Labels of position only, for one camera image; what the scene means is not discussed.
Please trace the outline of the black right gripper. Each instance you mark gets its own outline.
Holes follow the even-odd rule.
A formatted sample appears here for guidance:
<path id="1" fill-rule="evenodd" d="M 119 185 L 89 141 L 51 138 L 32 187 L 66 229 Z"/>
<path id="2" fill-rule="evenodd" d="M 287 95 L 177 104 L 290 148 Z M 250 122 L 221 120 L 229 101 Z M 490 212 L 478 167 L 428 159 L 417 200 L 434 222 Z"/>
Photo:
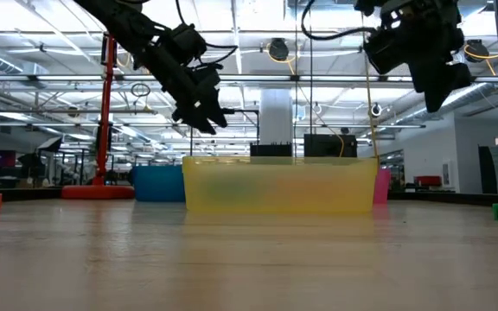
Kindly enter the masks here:
<path id="1" fill-rule="evenodd" d="M 381 1 L 380 26 L 373 33 L 375 65 L 409 64 L 414 90 L 423 93 L 428 112 L 437 112 L 449 92 L 471 86 L 465 63 L 448 66 L 450 53 L 463 45 L 462 15 L 453 0 Z M 444 80 L 450 76 L 450 91 Z"/>

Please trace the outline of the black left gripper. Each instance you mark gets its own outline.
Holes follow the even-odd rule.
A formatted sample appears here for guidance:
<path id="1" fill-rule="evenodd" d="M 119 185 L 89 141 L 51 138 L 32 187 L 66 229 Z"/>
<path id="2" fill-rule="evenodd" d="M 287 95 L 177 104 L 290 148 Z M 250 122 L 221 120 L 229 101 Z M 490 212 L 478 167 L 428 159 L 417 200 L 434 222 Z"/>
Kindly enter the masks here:
<path id="1" fill-rule="evenodd" d="M 215 135 L 208 120 L 221 128 L 227 127 L 218 100 L 218 65 L 189 65 L 205 54 L 207 47 L 205 41 L 145 41 L 138 45 L 138 61 L 176 101 L 178 108 L 172 113 L 175 122 Z M 187 109 L 195 108 L 196 104 L 202 108 L 204 116 L 196 109 Z"/>

